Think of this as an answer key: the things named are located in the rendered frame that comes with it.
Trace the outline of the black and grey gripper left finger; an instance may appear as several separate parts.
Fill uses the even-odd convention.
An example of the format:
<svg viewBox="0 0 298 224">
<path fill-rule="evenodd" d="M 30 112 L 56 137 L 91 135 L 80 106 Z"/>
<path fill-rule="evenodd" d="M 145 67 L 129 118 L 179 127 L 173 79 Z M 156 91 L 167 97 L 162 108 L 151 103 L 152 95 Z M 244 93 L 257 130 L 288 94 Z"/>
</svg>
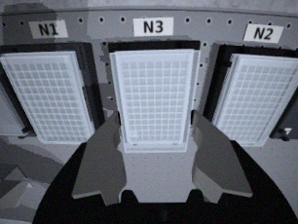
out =
<svg viewBox="0 0 298 224">
<path fill-rule="evenodd" d="M 127 184 L 115 111 L 57 174 L 35 213 L 32 224 L 78 224 L 92 212 L 119 202 Z"/>
</svg>

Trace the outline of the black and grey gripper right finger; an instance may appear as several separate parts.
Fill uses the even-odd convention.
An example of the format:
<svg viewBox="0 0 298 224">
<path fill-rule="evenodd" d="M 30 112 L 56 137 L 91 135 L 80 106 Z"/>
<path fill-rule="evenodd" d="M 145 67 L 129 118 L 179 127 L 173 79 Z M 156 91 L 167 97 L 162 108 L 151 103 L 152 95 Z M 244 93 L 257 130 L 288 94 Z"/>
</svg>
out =
<svg viewBox="0 0 298 224">
<path fill-rule="evenodd" d="M 236 140 L 195 109 L 191 125 L 198 147 L 192 182 L 203 192 L 205 202 L 226 206 L 254 224 L 298 224 L 277 184 Z"/>
</svg>

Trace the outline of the grey flat base plate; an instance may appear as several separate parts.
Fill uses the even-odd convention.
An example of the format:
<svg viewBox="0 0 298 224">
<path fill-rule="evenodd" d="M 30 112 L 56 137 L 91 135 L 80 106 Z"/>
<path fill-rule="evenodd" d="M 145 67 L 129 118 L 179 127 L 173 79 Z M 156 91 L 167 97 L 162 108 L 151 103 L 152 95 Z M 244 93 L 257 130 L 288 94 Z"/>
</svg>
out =
<svg viewBox="0 0 298 224">
<path fill-rule="evenodd" d="M 133 19 L 173 18 L 173 34 L 134 36 Z M 33 39 L 29 21 L 65 20 L 69 37 Z M 277 43 L 243 41 L 248 23 L 284 26 Z M 87 42 L 93 56 L 105 121 L 118 111 L 109 43 L 139 41 L 201 41 L 194 108 L 202 115 L 219 46 L 250 46 L 298 51 L 298 15 L 287 13 L 194 7 L 87 7 L 0 13 L 0 45 Z M 196 186 L 192 166 L 197 146 L 191 125 L 187 153 L 122 152 L 127 184 L 140 203 L 186 203 Z M 271 139 L 263 146 L 243 147 L 272 178 L 298 219 L 298 140 Z M 0 209 L 0 218 L 33 221 L 56 175 L 78 144 L 44 144 L 39 138 L 0 136 L 0 164 L 18 165 L 34 188 L 26 190 L 18 207 Z M 121 202 L 121 194 L 119 203 Z"/>
</svg>

